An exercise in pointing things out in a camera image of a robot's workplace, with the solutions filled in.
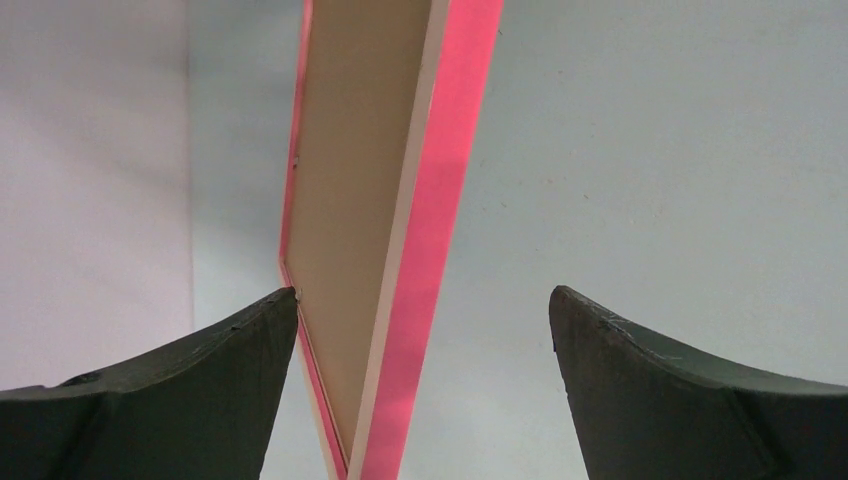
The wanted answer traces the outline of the brown backing board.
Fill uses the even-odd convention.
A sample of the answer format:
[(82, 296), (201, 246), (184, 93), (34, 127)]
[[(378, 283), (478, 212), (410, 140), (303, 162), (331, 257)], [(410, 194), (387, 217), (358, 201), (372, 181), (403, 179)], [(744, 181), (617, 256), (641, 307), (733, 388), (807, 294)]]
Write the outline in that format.
[(344, 453), (360, 416), (402, 169), (416, 159), (442, 1), (317, 1), (285, 264)]

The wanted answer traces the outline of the orange wooden picture frame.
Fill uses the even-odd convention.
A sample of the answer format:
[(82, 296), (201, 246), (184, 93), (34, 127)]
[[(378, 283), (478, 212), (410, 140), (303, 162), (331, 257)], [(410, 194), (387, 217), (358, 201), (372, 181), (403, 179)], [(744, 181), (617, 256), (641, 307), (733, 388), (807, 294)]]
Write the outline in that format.
[(360, 416), (352, 450), (344, 453), (300, 294), (285, 264), (315, 2), (303, 5), (279, 266), (298, 301), (300, 355), (329, 477), (394, 479), (405, 451), (503, 5), (499, 1), (442, 1), (444, 12), (432, 14), (424, 51), (433, 64), (432, 88), (428, 96), (415, 101), (426, 113), (426, 124), (417, 158), (407, 159), (402, 169), (404, 187), (391, 229)]

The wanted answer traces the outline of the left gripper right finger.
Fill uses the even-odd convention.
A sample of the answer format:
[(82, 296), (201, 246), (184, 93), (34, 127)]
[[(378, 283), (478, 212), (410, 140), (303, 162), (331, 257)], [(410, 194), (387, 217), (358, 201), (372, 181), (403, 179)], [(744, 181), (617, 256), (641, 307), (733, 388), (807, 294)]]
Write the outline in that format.
[(554, 350), (592, 479), (843, 479), (847, 390), (732, 362), (567, 286)]

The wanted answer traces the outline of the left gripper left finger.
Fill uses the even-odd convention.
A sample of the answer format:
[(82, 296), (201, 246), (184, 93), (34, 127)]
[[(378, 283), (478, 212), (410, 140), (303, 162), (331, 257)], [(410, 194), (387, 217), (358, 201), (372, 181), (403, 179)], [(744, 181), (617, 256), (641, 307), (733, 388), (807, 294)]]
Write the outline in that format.
[(281, 288), (53, 387), (1, 394), (5, 479), (256, 479), (298, 332)]

